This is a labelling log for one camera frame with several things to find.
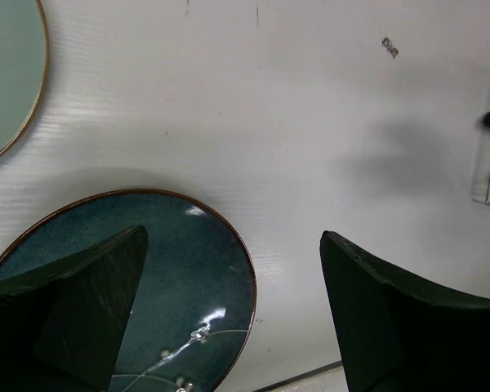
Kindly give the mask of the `dark teal plate front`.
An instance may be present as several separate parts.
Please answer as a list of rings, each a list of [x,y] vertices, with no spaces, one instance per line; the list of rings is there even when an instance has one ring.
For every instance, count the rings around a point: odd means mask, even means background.
[[[256,276],[234,228],[193,199],[157,189],[97,194],[53,212],[0,256],[0,280],[133,225],[149,249],[109,384],[112,391],[213,391],[256,310]]]

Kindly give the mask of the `mint green flower plate front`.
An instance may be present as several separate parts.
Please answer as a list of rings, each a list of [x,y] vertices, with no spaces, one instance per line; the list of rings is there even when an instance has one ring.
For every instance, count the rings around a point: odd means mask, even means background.
[[[50,61],[40,1],[0,1],[0,157],[26,132],[38,110]]]

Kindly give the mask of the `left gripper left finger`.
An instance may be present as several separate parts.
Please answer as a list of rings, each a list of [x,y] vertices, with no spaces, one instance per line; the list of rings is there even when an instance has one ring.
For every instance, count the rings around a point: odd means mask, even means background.
[[[0,281],[0,391],[105,391],[148,252],[129,227]]]

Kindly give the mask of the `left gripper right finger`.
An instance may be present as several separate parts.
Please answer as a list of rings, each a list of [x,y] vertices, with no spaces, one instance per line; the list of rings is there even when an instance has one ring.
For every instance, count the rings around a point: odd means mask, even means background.
[[[384,261],[332,231],[320,259],[351,391],[490,391],[490,299]]]

